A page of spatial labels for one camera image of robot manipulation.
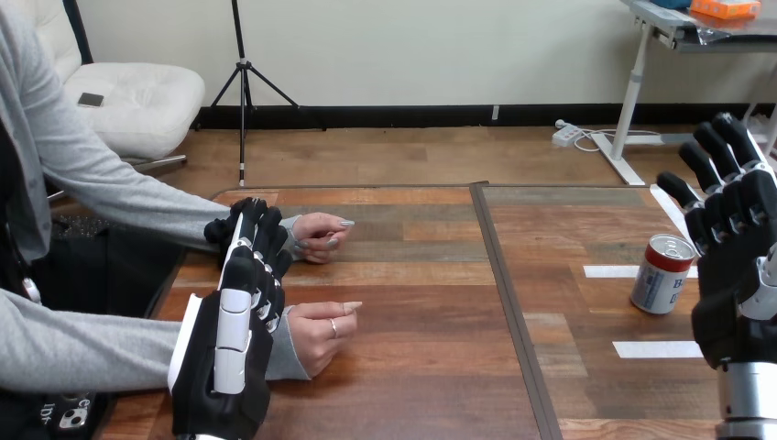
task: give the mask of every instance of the light stand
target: light stand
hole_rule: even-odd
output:
[[[216,99],[213,101],[213,104],[211,104],[211,108],[213,109],[218,105],[218,102],[221,100],[222,96],[224,96],[224,92],[226,92],[226,89],[229,88],[229,86],[232,84],[232,81],[235,79],[237,74],[240,74],[240,186],[246,186],[246,179],[245,179],[245,170],[246,170],[246,135],[247,135],[247,128],[246,128],[246,104],[248,106],[248,114],[247,116],[250,118],[251,113],[254,111],[254,105],[251,102],[251,89],[248,86],[248,72],[253,72],[257,77],[259,77],[260,80],[262,80],[265,84],[267,84],[272,90],[274,90],[277,94],[283,97],[286,101],[291,104],[291,106],[294,108],[294,110],[300,112],[300,114],[307,115],[307,112],[304,112],[301,107],[295,103],[291,98],[289,98],[288,95],[283,93],[278,87],[276,87],[275,84],[270,82],[263,74],[261,74],[252,64],[251,61],[246,59],[246,52],[243,49],[243,32],[240,28],[240,15],[237,11],[237,0],[232,0],[232,16],[235,19],[235,34],[237,35],[237,53],[240,56],[240,61],[236,64],[235,71],[232,72],[232,75],[229,77],[229,80],[226,81],[226,84],[224,84],[224,87],[221,89],[221,92],[219,92],[218,96],[216,96]],[[313,122],[315,123],[316,127],[319,127],[321,130],[326,130],[326,127],[322,124],[322,122],[315,116],[312,117]]]

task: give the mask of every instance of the silver ring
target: silver ring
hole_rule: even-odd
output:
[[[329,322],[332,323],[332,329],[334,330],[334,338],[337,339],[337,325],[334,325],[334,319],[329,318]]]

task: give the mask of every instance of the beer can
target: beer can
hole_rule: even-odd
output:
[[[678,236],[651,237],[631,290],[631,302],[650,314],[671,312],[695,256],[695,249]]]

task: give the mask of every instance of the robotic hand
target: robotic hand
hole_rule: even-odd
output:
[[[216,291],[190,297],[170,363],[178,438],[249,440],[264,422],[271,334],[285,306],[280,280],[292,262],[280,219],[278,208],[245,199],[206,227],[224,263]]]
[[[669,172],[658,185],[685,209],[701,256],[692,325],[718,372],[717,438],[777,438],[777,180],[731,115],[702,124],[694,138],[698,145],[684,144],[680,157],[706,199]]]

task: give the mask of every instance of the white wall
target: white wall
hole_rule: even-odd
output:
[[[79,5],[97,61],[191,68],[206,104],[235,67],[228,0]],[[248,58],[301,105],[619,103],[639,44],[618,0],[241,0],[240,12]],[[640,100],[747,102],[773,60],[655,44]],[[258,104],[284,104],[252,87]]]

